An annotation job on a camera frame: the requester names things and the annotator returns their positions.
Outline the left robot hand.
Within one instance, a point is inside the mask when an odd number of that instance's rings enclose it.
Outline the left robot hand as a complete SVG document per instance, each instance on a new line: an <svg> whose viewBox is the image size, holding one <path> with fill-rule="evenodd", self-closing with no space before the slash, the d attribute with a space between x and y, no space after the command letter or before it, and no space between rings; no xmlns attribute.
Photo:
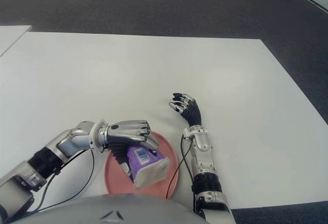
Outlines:
<svg viewBox="0 0 328 224"><path fill-rule="evenodd" d="M130 179L133 179L133 175L128 160L128 148L142 146L156 154L159 146L146 120L126 120L115 124L102 121L96 132L95 144L108 149Z"/></svg>

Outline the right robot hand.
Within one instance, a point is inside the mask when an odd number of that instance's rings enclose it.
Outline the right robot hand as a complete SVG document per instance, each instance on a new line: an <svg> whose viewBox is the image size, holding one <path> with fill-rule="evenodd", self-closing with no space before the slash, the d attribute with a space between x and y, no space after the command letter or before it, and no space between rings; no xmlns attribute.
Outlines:
<svg viewBox="0 0 328 224"><path fill-rule="evenodd" d="M186 93L173 93L172 101L169 106L187 121L190 127L201 126L201 112L192 96Z"/></svg>

